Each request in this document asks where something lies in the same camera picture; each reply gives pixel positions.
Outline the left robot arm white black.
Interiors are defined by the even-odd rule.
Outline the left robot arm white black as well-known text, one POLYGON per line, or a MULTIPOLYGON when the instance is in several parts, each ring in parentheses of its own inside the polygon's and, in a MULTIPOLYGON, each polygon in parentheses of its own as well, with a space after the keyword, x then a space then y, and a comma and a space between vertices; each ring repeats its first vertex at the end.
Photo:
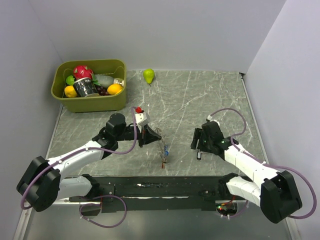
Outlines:
POLYGON ((134 146, 142 147, 162 140, 162 136, 148 125, 150 117, 146 112, 132 111, 131 114, 131 124, 126 123, 123 114, 112 114, 92 140, 75 150, 49 159, 34 158, 16 187, 22 196, 20 207, 42 212, 58 199, 83 196, 87 201, 95 200, 99 195, 97 183, 89 176, 69 179, 70 173, 111 154, 130 153, 130 149, 118 151, 120 141, 132 141, 134 146))

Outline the metal disc with key rings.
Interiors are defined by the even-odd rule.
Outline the metal disc with key rings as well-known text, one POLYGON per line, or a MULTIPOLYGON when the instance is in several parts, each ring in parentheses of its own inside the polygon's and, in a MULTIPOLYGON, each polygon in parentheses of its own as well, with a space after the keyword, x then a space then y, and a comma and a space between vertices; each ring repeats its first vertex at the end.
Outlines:
POLYGON ((168 149, 168 145, 165 141, 165 137, 163 135, 163 132, 161 130, 161 136, 162 136, 162 139, 160 141, 158 141, 158 150, 159 150, 159 155, 160 155, 160 158, 161 158, 161 163, 167 163, 168 161, 168 155, 165 155, 165 148, 168 149))

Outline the black tag key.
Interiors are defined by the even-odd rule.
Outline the black tag key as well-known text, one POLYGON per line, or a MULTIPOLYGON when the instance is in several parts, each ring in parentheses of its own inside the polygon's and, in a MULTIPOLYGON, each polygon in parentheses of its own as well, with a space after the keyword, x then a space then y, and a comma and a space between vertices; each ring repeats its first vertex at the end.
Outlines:
POLYGON ((200 150, 196 153, 196 159, 197 159, 198 161, 200 161, 200 160, 202 159, 202 154, 203 154, 203 152, 200 151, 200 150))

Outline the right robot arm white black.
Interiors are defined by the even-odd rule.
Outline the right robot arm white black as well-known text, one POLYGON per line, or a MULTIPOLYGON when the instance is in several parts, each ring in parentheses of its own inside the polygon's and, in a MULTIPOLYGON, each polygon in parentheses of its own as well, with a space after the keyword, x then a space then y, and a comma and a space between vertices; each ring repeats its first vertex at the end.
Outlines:
POLYGON ((239 196, 260 207, 264 216, 272 223, 279 223, 299 210, 302 200, 293 175, 265 166, 248 156, 248 152, 237 141, 224 137, 215 121, 208 121, 195 128, 191 149, 219 156, 232 164, 249 179, 230 173, 223 177, 218 193, 223 199, 239 196))

